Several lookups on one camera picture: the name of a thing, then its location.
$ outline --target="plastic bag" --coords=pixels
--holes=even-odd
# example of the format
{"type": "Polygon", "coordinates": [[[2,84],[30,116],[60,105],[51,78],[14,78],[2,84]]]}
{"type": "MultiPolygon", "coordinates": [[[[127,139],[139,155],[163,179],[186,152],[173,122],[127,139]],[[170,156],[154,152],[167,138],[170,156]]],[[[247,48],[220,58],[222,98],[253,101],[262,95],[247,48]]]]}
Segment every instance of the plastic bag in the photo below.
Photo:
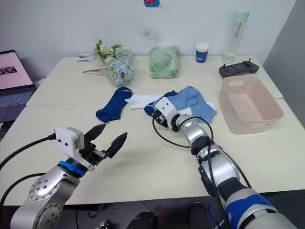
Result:
{"type": "Polygon", "coordinates": [[[154,47],[149,51],[151,78],[175,78],[179,72],[178,47],[154,47]]]}

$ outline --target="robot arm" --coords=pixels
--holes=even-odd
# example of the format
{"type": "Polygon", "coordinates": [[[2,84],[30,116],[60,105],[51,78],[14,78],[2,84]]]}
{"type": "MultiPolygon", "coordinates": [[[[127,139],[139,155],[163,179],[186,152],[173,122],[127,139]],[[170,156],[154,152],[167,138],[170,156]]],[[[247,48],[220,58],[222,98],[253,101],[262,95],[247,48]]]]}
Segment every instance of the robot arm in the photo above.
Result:
{"type": "Polygon", "coordinates": [[[167,98],[156,105],[154,118],[174,132],[181,130],[199,164],[201,180],[211,196],[215,196],[210,169],[222,208],[233,229],[295,229],[296,227],[263,196],[244,186],[239,180],[237,165],[211,140],[196,119],[180,114],[167,98]]]}
{"type": "Polygon", "coordinates": [[[55,129],[59,149],[69,158],[38,178],[29,190],[24,204],[15,212],[12,229],[56,228],[63,206],[80,183],[80,178],[93,171],[103,159],[112,158],[124,144],[127,132],[117,137],[108,150],[95,149],[92,140],[106,125],[97,125],[85,135],[73,128],[55,129]]]}

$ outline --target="white table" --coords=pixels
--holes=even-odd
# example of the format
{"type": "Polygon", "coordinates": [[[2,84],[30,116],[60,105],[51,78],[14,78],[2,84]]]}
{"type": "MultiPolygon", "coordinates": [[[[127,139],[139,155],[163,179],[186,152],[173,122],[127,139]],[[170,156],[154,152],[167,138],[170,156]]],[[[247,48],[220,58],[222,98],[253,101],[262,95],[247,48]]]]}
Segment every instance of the white table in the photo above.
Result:
{"type": "MultiPolygon", "coordinates": [[[[283,98],[266,71],[255,56],[237,56],[235,62],[251,58],[260,69],[259,78],[274,98],[283,98]]],[[[164,94],[175,90],[179,92],[186,86],[198,89],[206,100],[218,100],[222,78],[219,67],[221,56],[209,56],[204,64],[199,64],[193,56],[180,57],[179,76],[175,79],[151,79],[147,56],[134,58],[140,76],[140,83],[128,85],[134,94],[164,94]]],[[[101,68],[96,62],[77,62],[76,58],[63,58],[28,101],[27,106],[62,104],[107,104],[117,89],[107,76],[82,73],[85,70],[101,68]]]]}
{"type": "MultiPolygon", "coordinates": [[[[284,117],[264,133],[233,134],[218,114],[212,127],[215,141],[240,165],[251,185],[259,192],[305,188],[305,130],[283,99],[277,99],[284,117]]],[[[59,126],[74,126],[83,132],[101,122],[95,117],[102,104],[27,107],[0,143],[0,160],[14,150],[43,138],[59,126]]],[[[186,144],[182,133],[159,127],[161,133],[186,144]]],[[[159,198],[207,196],[189,149],[163,141],[153,131],[152,119],[144,110],[126,106],[121,120],[107,124],[95,140],[98,149],[107,149],[112,140],[128,131],[123,148],[113,159],[87,172],[67,204],[91,204],[159,198]]],[[[46,172],[67,157],[48,141],[22,152],[0,172],[0,196],[14,181],[27,174],[46,172]]],[[[20,205],[34,179],[19,184],[6,205],[20,205]]]]}

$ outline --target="green bottle cap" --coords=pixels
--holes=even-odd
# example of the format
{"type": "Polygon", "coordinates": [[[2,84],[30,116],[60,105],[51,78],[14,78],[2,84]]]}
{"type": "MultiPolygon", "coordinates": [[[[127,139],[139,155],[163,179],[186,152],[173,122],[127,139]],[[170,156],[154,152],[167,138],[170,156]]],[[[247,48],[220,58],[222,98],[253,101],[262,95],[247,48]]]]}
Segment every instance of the green bottle cap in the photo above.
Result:
{"type": "Polygon", "coordinates": [[[246,23],[249,17],[250,11],[244,8],[237,8],[234,10],[233,21],[238,23],[246,23]]]}

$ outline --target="pink plastic basket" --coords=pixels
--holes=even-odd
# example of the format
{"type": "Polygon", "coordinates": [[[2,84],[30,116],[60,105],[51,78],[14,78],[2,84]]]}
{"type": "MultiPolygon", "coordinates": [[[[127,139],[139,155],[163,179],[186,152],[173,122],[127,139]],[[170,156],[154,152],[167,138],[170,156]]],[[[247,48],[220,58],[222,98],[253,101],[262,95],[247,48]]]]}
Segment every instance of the pink plastic basket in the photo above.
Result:
{"type": "Polygon", "coordinates": [[[262,82],[252,76],[224,78],[219,103],[235,134],[263,132],[284,116],[262,82]]]}

